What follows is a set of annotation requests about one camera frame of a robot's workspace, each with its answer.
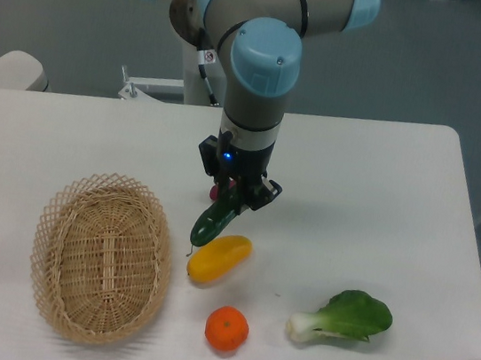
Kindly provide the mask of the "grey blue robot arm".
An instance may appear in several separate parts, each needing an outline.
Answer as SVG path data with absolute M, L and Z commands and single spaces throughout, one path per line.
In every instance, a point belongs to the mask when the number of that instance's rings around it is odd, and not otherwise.
M 196 0 L 226 78 L 219 134 L 202 142 L 201 157 L 220 192 L 236 191 L 237 211 L 262 208 L 281 192 L 266 172 L 304 38 L 364 27 L 381 1 Z

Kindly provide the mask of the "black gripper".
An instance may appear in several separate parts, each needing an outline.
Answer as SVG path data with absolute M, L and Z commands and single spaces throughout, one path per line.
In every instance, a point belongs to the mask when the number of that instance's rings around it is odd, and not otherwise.
M 272 157 L 274 145 L 262 150 L 246 150 L 235 146 L 231 131 L 209 136 L 199 144 L 205 173 L 212 177 L 216 186 L 214 199 L 219 199 L 234 180 L 238 193 L 237 214 L 246 210 L 258 210 L 272 203 L 282 188 L 269 180 L 267 166 Z

